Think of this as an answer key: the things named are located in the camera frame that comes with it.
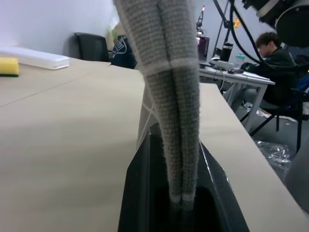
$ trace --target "beige table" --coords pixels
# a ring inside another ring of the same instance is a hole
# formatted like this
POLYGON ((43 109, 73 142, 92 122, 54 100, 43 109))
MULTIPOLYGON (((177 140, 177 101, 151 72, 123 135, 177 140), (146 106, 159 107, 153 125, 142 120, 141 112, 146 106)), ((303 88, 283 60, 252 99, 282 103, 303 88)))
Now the beige table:
MULTIPOLYGON (((21 73, 0 78, 0 231, 117 231, 142 76, 80 60, 67 70, 21 73)), ((217 88, 202 84, 201 92, 200 138, 227 172, 250 230, 308 231, 217 88)))

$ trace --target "yellow sponge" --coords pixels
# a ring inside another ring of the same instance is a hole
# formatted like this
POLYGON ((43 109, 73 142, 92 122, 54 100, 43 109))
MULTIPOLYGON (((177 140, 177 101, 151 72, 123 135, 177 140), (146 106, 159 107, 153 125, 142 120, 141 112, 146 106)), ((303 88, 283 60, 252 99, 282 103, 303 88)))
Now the yellow sponge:
POLYGON ((18 77, 18 59, 0 57, 0 76, 18 77))

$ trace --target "office chair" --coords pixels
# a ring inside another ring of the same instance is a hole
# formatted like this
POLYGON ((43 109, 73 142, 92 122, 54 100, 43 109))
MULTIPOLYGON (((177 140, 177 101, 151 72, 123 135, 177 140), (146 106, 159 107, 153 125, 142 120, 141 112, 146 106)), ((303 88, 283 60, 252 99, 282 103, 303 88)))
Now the office chair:
POLYGON ((106 40, 103 36, 76 32, 82 60, 109 62, 106 40))
MULTIPOLYGON (((284 106, 279 107, 277 109, 263 109, 269 113, 271 116, 266 119, 261 125, 259 125, 256 129, 254 129, 250 136, 254 136, 260 129, 262 129, 268 122, 270 122, 274 117, 277 117, 276 121, 276 131, 279 131, 279 122, 280 116, 287 116, 297 120, 297 145, 296 152, 299 151, 301 146, 301 131, 302 131, 302 121, 308 121, 309 115, 303 114, 303 103, 309 102, 309 96, 305 93, 305 90, 309 87, 309 81, 306 82, 304 86, 302 86, 301 90, 299 89, 291 89, 295 94, 294 97, 284 106)), ((250 112, 248 112, 240 121, 245 120, 250 112)))

